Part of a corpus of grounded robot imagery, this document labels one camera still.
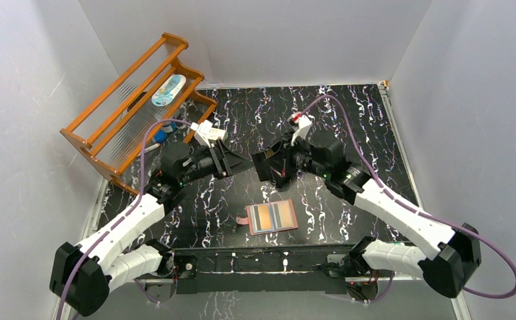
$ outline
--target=striped card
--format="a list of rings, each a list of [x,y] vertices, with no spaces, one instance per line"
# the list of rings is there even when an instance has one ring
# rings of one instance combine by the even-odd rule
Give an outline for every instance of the striped card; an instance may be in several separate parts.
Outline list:
[[[248,205],[246,212],[251,235],[297,228],[297,218],[291,199]]]

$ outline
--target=metal frame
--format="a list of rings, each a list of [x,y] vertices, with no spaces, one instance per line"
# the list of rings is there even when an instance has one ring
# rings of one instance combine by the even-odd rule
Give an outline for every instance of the metal frame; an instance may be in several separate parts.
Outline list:
[[[417,199],[417,203],[423,209],[423,202],[421,200],[421,196],[419,194],[419,190],[417,189],[417,185],[415,184],[415,179],[413,178],[413,172],[411,170],[411,166],[409,165],[409,161],[407,159],[407,153],[405,152],[405,148],[403,146],[403,142],[399,135],[399,130],[397,130],[397,125],[395,122],[395,116],[393,115],[393,110],[391,107],[391,102],[389,100],[389,96],[387,94],[387,81],[382,81],[378,83],[378,89],[380,92],[380,96],[382,97],[383,106],[385,112],[387,114],[387,118],[391,124],[391,129],[395,136],[395,140],[397,141],[397,145],[399,146],[399,152],[401,154],[401,158],[403,159],[403,163],[405,164],[405,168],[407,170],[407,175],[409,177],[409,182],[411,182],[411,187],[413,188],[413,192],[415,194],[415,198]],[[451,299],[454,312],[456,314],[456,319],[458,320],[471,320],[470,310],[468,310],[468,306],[466,304],[466,300],[464,299],[464,294],[458,295],[455,299]]]
[[[95,199],[95,203],[93,204],[93,208],[87,217],[87,221],[85,223],[85,228],[83,228],[83,233],[81,235],[81,239],[85,239],[94,232],[96,232],[99,226],[99,218],[101,218],[101,210],[103,209],[103,202],[105,200],[105,193],[107,192],[107,187],[109,186],[109,181],[101,178],[99,180],[99,190],[97,192],[97,198]],[[60,304],[60,298],[56,298],[56,306],[54,307],[54,314],[52,314],[52,320],[56,319],[56,313],[58,312],[58,306]],[[73,316],[75,311],[69,306],[64,307],[62,311],[62,319],[68,320],[70,316]]]

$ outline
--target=black bracket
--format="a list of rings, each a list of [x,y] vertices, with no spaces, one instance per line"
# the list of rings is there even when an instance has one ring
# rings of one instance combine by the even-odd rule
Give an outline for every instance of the black bracket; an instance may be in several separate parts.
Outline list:
[[[95,258],[88,257],[79,268],[73,281],[67,283],[71,270],[82,256],[83,253],[79,248],[68,242],[56,250],[50,277],[50,291],[61,297],[64,288],[69,285],[65,302],[76,309],[80,315],[86,317],[96,312],[107,299],[110,276],[105,277]]]
[[[462,226],[478,233],[467,223]],[[431,288],[445,297],[456,298],[481,264],[480,242],[456,231],[447,244],[441,244],[441,248],[436,258],[422,260],[419,266]]]
[[[184,198],[183,188],[190,182],[208,175],[223,179],[251,167],[252,162],[230,151],[222,140],[194,152],[180,141],[166,146],[160,168],[152,173],[144,192],[156,197],[168,213]]]
[[[354,205],[357,193],[371,176],[361,164],[350,161],[344,145],[329,131],[315,131],[309,141],[298,137],[291,145],[293,131],[276,141],[268,150],[252,155],[260,181],[272,181],[284,190],[297,170],[312,173],[325,180],[335,196]]]
[[[166,247],[160,243],[158,239],[150,239],[144,244],[158,250],[158,253],[162,256],[162,261],[160,262],[160,266],[158,266],[156,273],[160,276],[166,276],[170,274],[173,268],[172,248]]]
[[[350,266],[352,268],[352,272],[356,276],[365,275],[371,270],[370,266],[368,266],[364,258],[362,258],[362,254],[366,252],[366,247],[368,247],[371,242],[374,242],[374,240],[376,240],[376,238],[366,236],[362,238],[362,240],[360,240],[352,250],[350,250]]]

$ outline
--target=white connector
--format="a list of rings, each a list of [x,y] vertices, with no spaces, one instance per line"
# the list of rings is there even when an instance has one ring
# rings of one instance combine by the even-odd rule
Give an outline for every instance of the white connector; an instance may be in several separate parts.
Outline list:
[[[291,119],[297,126],[294,126],[295,132],[291,138],[291,145],[295,144],[295,140],[297,137],[301,137],[305,139],[309,129],[311,128],[311,120],[306,115],[301,115],[300,113],[294,113],[291,116]]]
[[[213,124],[209,120],[204,120],[200,125],[194,122],[191,124],[190,129],[195,131],[197,142],[209,148],[212,141],[224,140],[227,134],[225,130],[213,128]]]

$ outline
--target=white wall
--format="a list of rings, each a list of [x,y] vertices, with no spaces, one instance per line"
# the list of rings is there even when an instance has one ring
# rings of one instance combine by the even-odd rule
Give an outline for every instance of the white wall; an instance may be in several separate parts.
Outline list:
[[[390,83],[427,210],[468,222],[516,262],[516,1],[434,1]],[[485,246],[469,287],[513,287]],[[516,319],[516,297],[465,294],[473,319]]]
[[[58,132],[117,76],[77,1],[0,1],[0,319],[49,319],[101,176]]]
[[[165,31],[224,87],[389,79],[431,0],[80,0],[122,73]]]

